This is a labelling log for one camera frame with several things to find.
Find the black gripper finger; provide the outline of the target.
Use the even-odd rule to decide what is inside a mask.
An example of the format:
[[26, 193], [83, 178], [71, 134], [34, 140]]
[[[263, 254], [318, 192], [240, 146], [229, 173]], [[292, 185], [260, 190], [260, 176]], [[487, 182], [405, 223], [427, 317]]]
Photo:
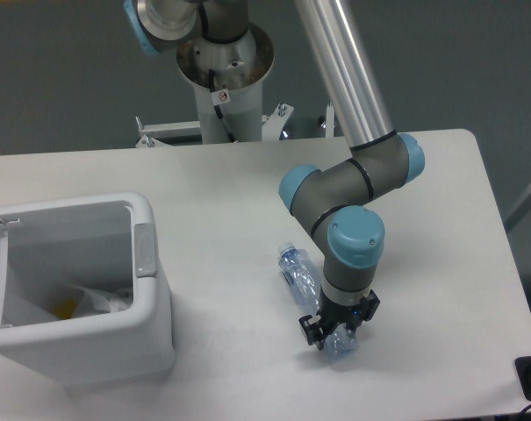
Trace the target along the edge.
[[372, 289], [367, 296], [363, 296], [359, 300], [359, 304], [353, 307], [350, 319], [350, 331], [355, 333], [357, 328], [363, 322], [370, 321], [380, 305], [380, 300]]
[[323, 350], [329, 336], [324, 318], [320, 314], [305, 315], [298, 322], [308, 345], [315, 345], [319, 350]]

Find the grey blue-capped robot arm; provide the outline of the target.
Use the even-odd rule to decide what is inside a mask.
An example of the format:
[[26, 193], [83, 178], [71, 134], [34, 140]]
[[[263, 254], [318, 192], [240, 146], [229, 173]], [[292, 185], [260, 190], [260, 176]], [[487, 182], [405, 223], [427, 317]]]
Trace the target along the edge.
[[[326, 170], [293, 168], [278, 193], [324, 257], [323, 277], [302, 286], [312, 310], [299, 323], [316, 347], [340, 347], [372, 319], [371, 288], [384, 250], [384, 224], [367, 204], [416, 177], [425, 156], [392, 125], [345, 1], [299, 1], [315, 60], [350, 157]], [[127, 1], [126, 16], [146, 54], [176, 50], [194, 89], [202, 141], [235, 144], [277, 138], [262, 115], [262, 84], [274, 61], [269, 35], [245, 1]]]

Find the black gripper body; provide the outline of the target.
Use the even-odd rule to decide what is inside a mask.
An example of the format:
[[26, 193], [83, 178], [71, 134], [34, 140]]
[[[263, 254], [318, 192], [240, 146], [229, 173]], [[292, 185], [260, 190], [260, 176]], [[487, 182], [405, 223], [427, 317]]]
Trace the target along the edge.
[[345, 325], [350, 329], [351, 311], [359, 304], [363, 296], [367, 296], [371, 289], [347, 292], [337, 289], [330, 282], [324, 280], [320, 287], [319, 310], [326, 324], [329, 335], [339, 325]]

